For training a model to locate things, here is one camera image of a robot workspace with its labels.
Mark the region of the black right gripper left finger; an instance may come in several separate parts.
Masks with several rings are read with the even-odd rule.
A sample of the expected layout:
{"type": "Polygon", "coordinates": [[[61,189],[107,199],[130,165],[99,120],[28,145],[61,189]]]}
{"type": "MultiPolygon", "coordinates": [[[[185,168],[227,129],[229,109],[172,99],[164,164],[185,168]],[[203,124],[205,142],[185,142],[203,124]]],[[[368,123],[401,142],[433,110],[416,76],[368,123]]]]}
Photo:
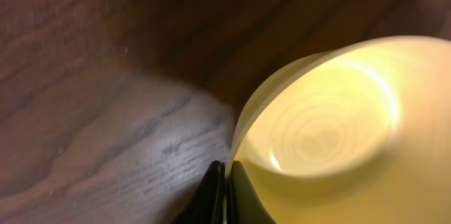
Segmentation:
{"type": "Polygon", "coordinates": [[[191,200],[172,224],[221,224],[225,189],[225,164],[212,161],[191,200]]]}

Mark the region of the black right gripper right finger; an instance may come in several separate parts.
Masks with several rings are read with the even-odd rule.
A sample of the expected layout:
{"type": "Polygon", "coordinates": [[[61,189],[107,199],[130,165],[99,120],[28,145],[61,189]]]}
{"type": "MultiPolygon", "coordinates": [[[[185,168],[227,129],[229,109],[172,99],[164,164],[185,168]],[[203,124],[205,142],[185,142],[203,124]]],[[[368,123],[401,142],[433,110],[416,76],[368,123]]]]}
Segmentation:
{"type": "Polygon", "coordinates": [[[276,224],[259,200],[239,161],[233,161],[228,176],[227,224],[276,224]]]}

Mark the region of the yellow bowl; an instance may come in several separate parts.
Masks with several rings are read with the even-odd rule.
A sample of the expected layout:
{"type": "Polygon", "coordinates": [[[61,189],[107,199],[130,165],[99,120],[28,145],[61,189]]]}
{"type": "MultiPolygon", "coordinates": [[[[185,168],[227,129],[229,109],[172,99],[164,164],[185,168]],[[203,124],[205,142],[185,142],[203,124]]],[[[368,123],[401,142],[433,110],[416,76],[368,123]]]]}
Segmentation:
{"type": "Polygon", "coordinates": [[[276,223],[450,222],[450,42],[372,39],[277,70],[244,105],[239,161],[276,223]]]}

